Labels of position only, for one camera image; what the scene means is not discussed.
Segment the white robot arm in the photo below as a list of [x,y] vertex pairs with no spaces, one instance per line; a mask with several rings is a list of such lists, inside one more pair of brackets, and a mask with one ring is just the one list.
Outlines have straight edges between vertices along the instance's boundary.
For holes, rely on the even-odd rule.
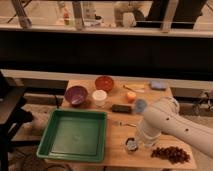
[[213,128],[181,117],[179,110],[179,103],[170,97],[160,98],[148,105],[136,126],[136,143],[151,147],[164,132],[213,158]]

